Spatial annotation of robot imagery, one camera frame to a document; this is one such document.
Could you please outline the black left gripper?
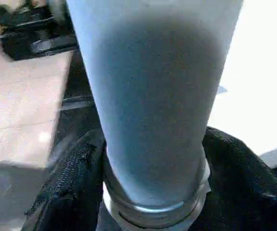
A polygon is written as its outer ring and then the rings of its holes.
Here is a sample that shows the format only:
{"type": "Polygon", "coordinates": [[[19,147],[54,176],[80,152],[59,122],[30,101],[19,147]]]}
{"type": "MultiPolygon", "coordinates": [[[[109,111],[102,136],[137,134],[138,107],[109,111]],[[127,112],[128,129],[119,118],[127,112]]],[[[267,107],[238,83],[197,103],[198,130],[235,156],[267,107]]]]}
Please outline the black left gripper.
{"type": "Polygon", "coordinates": [[[0,5],[0,46],[14,61],[39,58],[78,48],[66,4],[0,5]]]}

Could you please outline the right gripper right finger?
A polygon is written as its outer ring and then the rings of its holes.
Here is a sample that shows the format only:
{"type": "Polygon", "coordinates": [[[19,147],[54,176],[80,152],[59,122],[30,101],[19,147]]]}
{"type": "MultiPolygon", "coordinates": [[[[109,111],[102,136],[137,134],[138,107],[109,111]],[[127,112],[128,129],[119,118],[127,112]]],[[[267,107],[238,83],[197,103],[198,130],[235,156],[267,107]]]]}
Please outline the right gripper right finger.
{"type": "Polygon", "coordinates": [[[268,167],[243,141],[213,127],[202,144],[211,191],[190,229],[277,231],[277,167],[268,167]]]}

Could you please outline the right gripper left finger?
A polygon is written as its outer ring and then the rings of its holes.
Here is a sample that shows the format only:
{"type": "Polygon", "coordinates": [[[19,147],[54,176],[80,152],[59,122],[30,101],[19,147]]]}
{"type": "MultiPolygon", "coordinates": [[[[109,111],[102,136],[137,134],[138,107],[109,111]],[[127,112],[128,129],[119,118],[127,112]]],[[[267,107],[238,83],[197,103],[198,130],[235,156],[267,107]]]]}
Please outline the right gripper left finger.
{"type": "Polygon", "coordinates": [[[103,194],[101,129],[71,144],[54,165],[32,207],[24,231],[94,231],[103,194]]]}

